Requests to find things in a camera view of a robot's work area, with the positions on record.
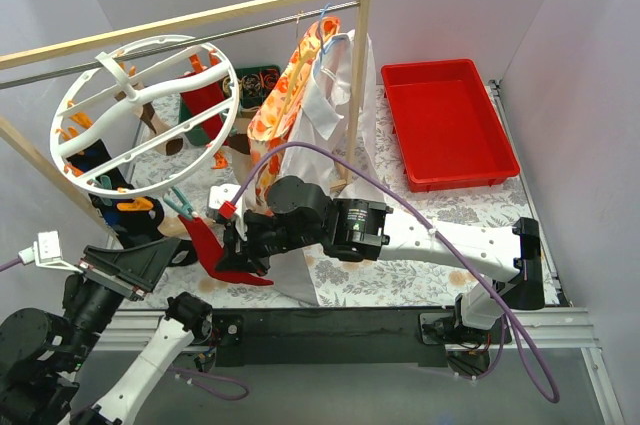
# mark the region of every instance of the red cloth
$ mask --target red cloth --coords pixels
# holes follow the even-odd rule
[[[273,285],[272,280],[256,277],[246,272],[216,272],[216,265],[224,256],[224,249],[218,243],[216,236],[200,217],[187,220],[182,215],[179,215],[178,218],[191,237],[193,247],[198,254],[198,261],[211,278],[228,283],[244,283],[258,287]]]

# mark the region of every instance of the orange clip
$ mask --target orange clip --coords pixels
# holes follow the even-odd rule
[[[189,57],[189,61],[191,62],[191,66],[193,67],[194,72],[200,73],[201,71],[204,70],[204,68],[202,68],[202,64],[200,63],[200,59],[198,58],[197,55],[191,55]]]
[[[221,168],[227,168],[229,166],[229,162],[220,152],[217,152],[213,158],[215,159],[216,164],[211,167],[212,170],[220,170]]]
[[[64,173],[68,173],[69,171],[73,172],[73,175],[75,177],[79,177],[80,175],[82,175],[84,173],[82,170],[74,167],[70,163],[65,163],[64,164]]]
[[[220,63],[220,59],[215,56],[215,53],[216,53],[215,50],[211,50],[209,52],[209,63],[211,64],[212,67]]]
[[[76,122],[78,125],[80,125],[84,129],[87,129],[91,127],[91,125],[93,125],[93,122],[91,121],[89,116],[84,112],[78,112],[75,115],[71,115],[71,117],[69,118],[71,118],[71,120]]]
[[[63,129],[61,128],[56,128],[56,133],[59,133],[62,135],[62,138],[64,139],[64,141],[66,142],[67,140],[71,140],[71,137],[69,136],[69,134],[67,132],[65,132]]]
[[[153,203],[144,197],[136,197],[133,202],[120,202],[116,207],[121,212],[148,212],[153,210]]]

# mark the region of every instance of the clothes peg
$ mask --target clothes peg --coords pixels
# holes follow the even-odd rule
[[[214,65],[217,65],[220,63],[220,59],[218,57],[216,57],[215,55],[216,51],[215,50],[211,50],[209,52],[209,64],[213,67]]]
[[[74,167],[70,163],[66,163],[64,166],[64,173],[67,173],[67,172],[72,172],[73,175],[76,177],[79,177],[84,173],[82,170],[79,170],[78,168]]]
[[[211,167],[212,170],[220,170],[229,166],[229,162],[227,162],[227,159],[220,152],[216,152],[213,158],[216,161],[216,164]]]
[[[71,107],[73,107],[73,101],[69,100],[67,102],[67,108],[71,108]],[[82,128],[84,128],[85,130],[88,129],[91,125],[93,125],[93,122],[89,118],[89,115],[87,115],[84,112],[78,112],[75,115],[71,115],[71,117],[69,118],[74,122],[76,122],[78,125],[80,125]]]
[[[153,210],[153,203],[144,197],[136,197],[132,202],[120,202],[116,208],[121,212],[148,212]]]
[[[196,73],[200,73],[204,70],[204,67],[200,63],[200,59],[197,55],[191,55],[189,57],[189,61],[191,62],[191,66],[193,67],[193,71]]]
[[[166,203],[169,208],[175,210],[178,215],[180,215],[180,217],[183,217],[188,221],[193,220],[194,209],[189,203],[189,200],[187,200],[187,197],[184,196],[184,194],[178,189],[178,187],[171,187],[171,190],[173,191],[174,195],[178,197],[181,205],[178,205],[166,196],[162,197],[162,201]]]
[[[108,175],[100,175],[100,177],[98,178],[98,181],[100,182],[100,186],[105,190],[111,190],[113,188],[113,184],[111,183],[111,177],[109,177]],[[107,207],[110,207],[111,204],[113,203],[110,198],[104,198],[104,197],[100,197],[100,201],[104,203]]]

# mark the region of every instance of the wooden post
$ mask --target wooden post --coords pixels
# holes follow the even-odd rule
[[[347,162],[353,165],[356,158],[358,140],[358,116],[364,102],[364,81],[367,75],[367,30],[371,0],[360,0],[358,19],[353,44],[351,64],[351,103],[349,104],[349,128],[347,129]],[[353,181],[351,170],[346,171],[346,183]]]
[[[22,158],[29,162],[38,170],[44,178],[49,180],[51,184],[64,193],[69,200],[75,203],[91,220],[93,220],[100,228],[115,238],[113,230],[111,230],[104,220],[98,215],[98,212],[91,205],[91,202],[85,197],[69,180],[64,178],[56,167],[53,166],[31,143],[22,135],[6,118],[0,117],[0,138],[11,145]]]

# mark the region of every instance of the black cable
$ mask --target black cable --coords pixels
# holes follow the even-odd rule
[[[471,373],[465,372],[467,373],[467,375],[480,375],[481,373],[484,373],[483,370],[479,369],[478,367],[476,367],[475,365],[472,365],[469,362],[466,362],[465,360],[461,359],[458,356],[450,355],[447,357],[447,360],[449,361],[449,363],[453,363],[454,365],[456,365],[460,370],[463,370],[463,367],[471,370]]]

